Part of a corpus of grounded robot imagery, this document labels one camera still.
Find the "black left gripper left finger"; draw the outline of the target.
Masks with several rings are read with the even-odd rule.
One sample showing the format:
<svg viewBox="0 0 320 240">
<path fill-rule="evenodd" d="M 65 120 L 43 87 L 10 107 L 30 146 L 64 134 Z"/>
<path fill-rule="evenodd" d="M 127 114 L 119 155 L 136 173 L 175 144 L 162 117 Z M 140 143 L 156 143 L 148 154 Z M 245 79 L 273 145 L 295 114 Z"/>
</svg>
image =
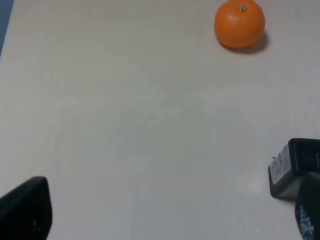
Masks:
<svg viewBox="0 0 320 240">
<path fill-rule="evenodd" d="M 46 240 L 53 222 L 49 183 L 34 176 L 0 198 L 2 240 Z"/>
</svg>

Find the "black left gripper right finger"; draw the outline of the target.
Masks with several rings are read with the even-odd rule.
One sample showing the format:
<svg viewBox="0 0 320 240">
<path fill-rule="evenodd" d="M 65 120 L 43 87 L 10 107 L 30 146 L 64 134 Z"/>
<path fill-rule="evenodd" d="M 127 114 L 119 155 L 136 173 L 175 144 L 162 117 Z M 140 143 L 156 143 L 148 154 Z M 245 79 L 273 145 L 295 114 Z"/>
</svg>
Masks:
<svg viewBox="0 0 320 240">
<path fill-rule="evenodd" d="M 320 239 L 320 174 L 306 173 L 295 202 L 295 219 L 303 240 Z"/>
</svg>

